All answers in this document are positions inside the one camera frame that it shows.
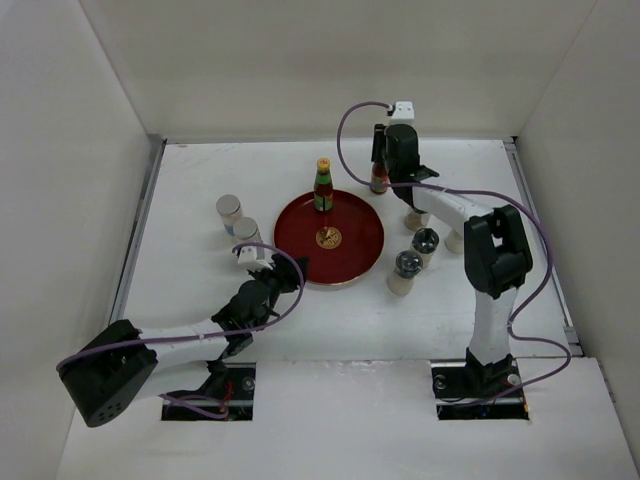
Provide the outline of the green-label sauce bottle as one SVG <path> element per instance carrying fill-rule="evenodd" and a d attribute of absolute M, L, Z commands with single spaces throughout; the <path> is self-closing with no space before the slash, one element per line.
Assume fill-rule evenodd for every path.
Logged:
<path fill-rule="evenodd" d="M 370 183 L 370 190 L 374 194 L 382 195 L 388 190 L 389 177 L 383 162 L 372 164 Z"/>
<path fill-rule="evenodd" d="M 328 212 L 333 207 L 333 181 L 331 163 L 328 158 L 320 158 L 316 162 L 314 181 L 314 206 L 320 212 Z"/>

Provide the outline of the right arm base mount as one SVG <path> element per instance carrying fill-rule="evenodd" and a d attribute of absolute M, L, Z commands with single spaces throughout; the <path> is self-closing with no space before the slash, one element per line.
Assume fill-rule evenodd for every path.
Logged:
<path fill-rule="evenodd" d="M 432 389 L 439 420 L 528 420 L 529 413 L 521 390 L 504 397 L 494 396 L 520 384 L 517 363 L 481 379 L 465 362 L 434 363 L 431 366 Z"/>

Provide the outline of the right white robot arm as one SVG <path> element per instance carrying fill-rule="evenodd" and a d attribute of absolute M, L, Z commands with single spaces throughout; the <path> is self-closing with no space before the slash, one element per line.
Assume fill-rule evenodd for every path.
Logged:
<path fill-rule="evenodd" d="M 513 372 L 508 320 L 533 266 L 518 210 L 492 208 L 442 187 L 427 187 L 423 181 L 437 173 L 420 164 L 417 132 L 408 124 L 375 125 L 372 160 L 385 165 L 399 199 L 462 237 L 464 270 L 475 290 L 474 330 L 465 365 L 439 370 L 435 392 L 452 399 L 496 395 Z"/>

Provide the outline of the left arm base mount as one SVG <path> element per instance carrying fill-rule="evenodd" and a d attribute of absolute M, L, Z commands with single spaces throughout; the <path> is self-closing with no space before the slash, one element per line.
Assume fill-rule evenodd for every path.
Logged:
<path fill-rule="evenodd" d="M 209 361 L 207 373 L 197 388 L 167 393 L 178 403 L 163 399 L 162 421 L 234 422 L 253 419 L 256 364 Z"/>

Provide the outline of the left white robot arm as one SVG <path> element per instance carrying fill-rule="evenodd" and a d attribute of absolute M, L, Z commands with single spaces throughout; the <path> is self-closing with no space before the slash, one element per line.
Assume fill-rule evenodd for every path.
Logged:
<path fill-rule="evenodd" d="M 283 319 L 276 304 L 284 294 L 302 294 L 308 263 L 283 252 L 257 263 L 226 305 L 192 325 L 142 329 L 127 319 L 109 325 L 56 368 L 85 425 L 103 426 L 148 397 L 164 400 L 169 419 L 244 417 L 245 407 L 234 402 L 247 395 L 245 377 L 226 362 Z"/>

